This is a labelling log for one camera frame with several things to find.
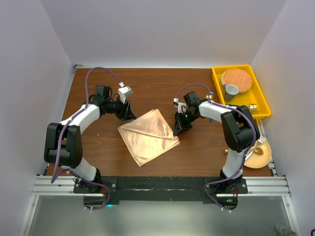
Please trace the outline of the peach satin napkin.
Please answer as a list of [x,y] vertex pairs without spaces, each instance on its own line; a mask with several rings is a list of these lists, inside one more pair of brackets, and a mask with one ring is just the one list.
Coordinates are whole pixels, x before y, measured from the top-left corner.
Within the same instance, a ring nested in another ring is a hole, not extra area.
[[120,126],[118,132],[140,167],[180,144],[158,109]]

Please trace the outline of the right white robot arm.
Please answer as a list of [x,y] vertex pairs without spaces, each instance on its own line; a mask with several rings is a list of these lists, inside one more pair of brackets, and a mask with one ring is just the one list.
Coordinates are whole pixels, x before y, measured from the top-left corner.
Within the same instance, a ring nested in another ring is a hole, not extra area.
[[208,190],[211,185],[224,193],[231,193],[242,180],[246,156],[259,138],[259,130],[246,106],[228,106],[210,99],[200,99],[196,93],[184,96],[184,103],[175,97],[173,105],[177,108],[174,114],[175,127],[173,135],[188,131],[192,122],[198,118],[209,118],[222,124],[228,155],[220,178],[205,184]]

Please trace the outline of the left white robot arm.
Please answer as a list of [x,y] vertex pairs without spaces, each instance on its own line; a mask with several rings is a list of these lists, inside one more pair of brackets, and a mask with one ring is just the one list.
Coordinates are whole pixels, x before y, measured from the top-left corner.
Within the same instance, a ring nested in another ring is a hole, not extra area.
[[96,86],[94,94],[87,97],[81,108],[68,119],[47,126],[44,160],[55,166],[52,181],[59,176],[61,167],[77,175],[79,183],[91,193],[103,191],[99,169],[83,157],[82,133],[105,114],[114,114],[119,120],[134,120],[127,97],[133,93],[129,86],[120,84],[117,99],[113,99],[112,89]]

